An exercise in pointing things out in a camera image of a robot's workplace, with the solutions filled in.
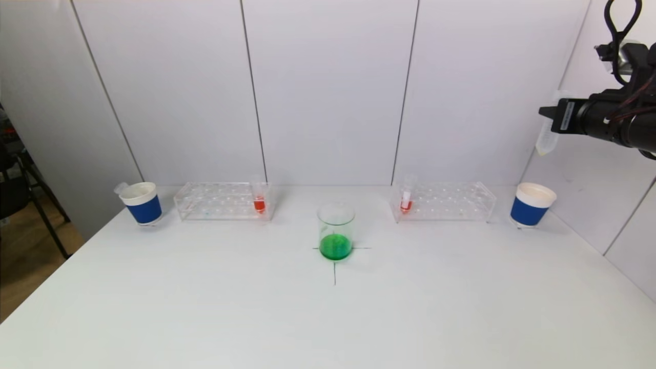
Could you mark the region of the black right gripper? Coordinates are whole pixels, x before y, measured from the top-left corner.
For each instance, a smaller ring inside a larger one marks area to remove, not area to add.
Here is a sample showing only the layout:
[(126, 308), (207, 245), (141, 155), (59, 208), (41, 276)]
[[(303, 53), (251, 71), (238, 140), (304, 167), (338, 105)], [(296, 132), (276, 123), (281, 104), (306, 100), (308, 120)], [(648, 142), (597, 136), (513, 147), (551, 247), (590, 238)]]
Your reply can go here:
[(629, 147), (623, 122), (611, 119), (618, 103), (590, 99), (561, 98), (556, 107), (540, 107), (539, 115), (551, 119), (551, 132), (584, 135)]

